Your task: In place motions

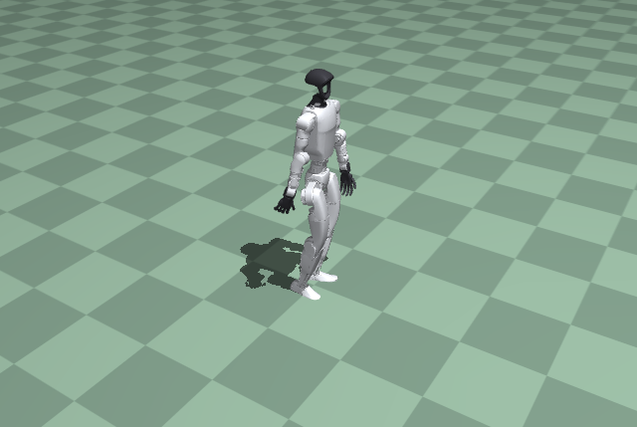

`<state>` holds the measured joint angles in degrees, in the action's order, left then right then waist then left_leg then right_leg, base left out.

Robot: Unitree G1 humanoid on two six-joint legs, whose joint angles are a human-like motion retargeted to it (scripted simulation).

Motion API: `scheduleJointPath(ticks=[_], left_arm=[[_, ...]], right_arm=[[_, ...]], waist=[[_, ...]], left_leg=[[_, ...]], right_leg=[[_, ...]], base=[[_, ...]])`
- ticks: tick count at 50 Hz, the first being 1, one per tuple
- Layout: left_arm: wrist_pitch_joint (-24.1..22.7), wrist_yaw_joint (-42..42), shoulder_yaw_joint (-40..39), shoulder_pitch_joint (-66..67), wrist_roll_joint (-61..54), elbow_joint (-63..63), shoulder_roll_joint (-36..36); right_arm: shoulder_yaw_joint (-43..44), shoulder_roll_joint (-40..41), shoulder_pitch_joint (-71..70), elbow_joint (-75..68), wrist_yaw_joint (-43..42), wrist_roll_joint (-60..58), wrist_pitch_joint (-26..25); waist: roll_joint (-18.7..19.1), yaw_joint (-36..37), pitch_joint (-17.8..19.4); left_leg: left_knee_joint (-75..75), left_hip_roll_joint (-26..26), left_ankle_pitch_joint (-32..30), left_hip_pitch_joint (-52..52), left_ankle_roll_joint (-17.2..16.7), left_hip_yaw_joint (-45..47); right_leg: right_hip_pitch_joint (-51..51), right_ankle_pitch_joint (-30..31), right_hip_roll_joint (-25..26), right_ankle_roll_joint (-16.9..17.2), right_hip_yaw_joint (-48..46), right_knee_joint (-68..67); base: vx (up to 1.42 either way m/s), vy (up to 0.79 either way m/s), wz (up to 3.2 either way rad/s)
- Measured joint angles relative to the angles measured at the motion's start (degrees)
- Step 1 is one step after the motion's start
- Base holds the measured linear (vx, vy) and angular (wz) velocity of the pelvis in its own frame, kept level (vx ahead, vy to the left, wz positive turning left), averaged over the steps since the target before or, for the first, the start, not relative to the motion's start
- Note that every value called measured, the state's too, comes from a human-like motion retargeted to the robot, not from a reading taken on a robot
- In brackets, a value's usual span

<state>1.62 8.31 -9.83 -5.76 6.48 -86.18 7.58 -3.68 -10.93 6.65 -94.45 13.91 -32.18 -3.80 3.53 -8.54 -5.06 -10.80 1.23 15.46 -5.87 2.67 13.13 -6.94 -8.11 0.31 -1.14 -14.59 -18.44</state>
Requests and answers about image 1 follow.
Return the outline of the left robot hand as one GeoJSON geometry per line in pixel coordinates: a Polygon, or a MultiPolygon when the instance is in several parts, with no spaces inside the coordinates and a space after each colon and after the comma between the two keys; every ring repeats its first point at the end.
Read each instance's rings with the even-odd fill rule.
{"type": "Polygon", "coordinates": [[[352,194],[353,188],[356,189],[356,183],[354,181],[354,179],[352,178],[352,175],[349,173],[350,172],[350,164],[349,162],[346,165],[347,170],[339,170],[341,172],[341,176],[340,176],[340,192],[342,190],[343,187],[343,193],[342,195],[344,195],[345,191],[346,191],[346,185],[347,185],[347,191],[346,191],[346,195],[348,195],[349,193],[349,184],[350,184],[350,194],[349,196],[352,194]],[[343,184],[344,183],[344,184],[343,184]],[[353,187],[352,187],[352,183],[353,183],[353,187]]]}

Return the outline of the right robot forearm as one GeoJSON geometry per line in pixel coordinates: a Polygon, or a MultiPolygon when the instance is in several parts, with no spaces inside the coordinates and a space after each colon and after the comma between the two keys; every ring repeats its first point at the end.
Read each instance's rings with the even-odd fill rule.
{"type": "Polygon", "coordinates": [[[303,166],[305,164],[305,158],[298,154],[295,156],[291,163],[291,173],[288,179],[288,190],[286,196],[294,197],[297,188],[299,187],[302,173],[304,172],[303,166]]]}

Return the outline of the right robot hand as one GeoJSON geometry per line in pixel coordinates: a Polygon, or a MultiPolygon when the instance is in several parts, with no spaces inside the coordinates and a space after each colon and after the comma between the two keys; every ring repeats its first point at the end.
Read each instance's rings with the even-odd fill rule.
{"type": "Polygon", "coordinates": [[[287,190],[288,190],[288,186],[286,187],[285,192],[283,194],[284,197],[279,201],[277,207],[274,207],[274,210],[276,210],[276,211],[278,210],[278,212],[282,212],[283,214],[285,213],[285,211],[286,211],[287,214],[289,214],[289,211],[290,211],[291,207],[293,208],[293,210],[295,210],[295,206],[293,204],[294,203],[293,199],[296,196],[297,190],[296,190],[296,193],[295,193],[294,197],[286,196],[287,190]],[[280,207],[280,209],[279,209],[279,207],[280,207]]]}

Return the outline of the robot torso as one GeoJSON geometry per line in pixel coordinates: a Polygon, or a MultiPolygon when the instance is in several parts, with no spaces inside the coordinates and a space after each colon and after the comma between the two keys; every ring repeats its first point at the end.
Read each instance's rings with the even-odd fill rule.
{"type": "Polygon", "coordinates": [[[318,107],[320,103],[315,103],[316,107],[305,106],[301,115],[310,112],[316,116],[315,127],[305,148],[311,160],[311,167],[305,177],[305,187],[307,188],[309,182],[316,182],[319,189],[325,190],[329,182],[329,168],[326,164],[333,154],[335,142],[336,108],[332,101],[323,101],[327,103],[326,107],[318,107]]]}

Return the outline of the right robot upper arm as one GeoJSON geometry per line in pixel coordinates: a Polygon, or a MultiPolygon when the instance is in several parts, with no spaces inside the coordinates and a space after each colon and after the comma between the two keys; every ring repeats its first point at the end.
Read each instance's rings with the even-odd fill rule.
{"type": "Polygon", "coordinates": [[[296,155],[300,154],[305,158],[305,164],[308,164],[310,161],[310,157],[307,152],[305,152],[305,148],[308,146],[310,133],[315,127],[315,119],[316,116],[313,113],[306,112],[303,115],[300,115],[297,123],[297,135],[295,141],[295,150],[294,150],[294,158],[296,155]]]}

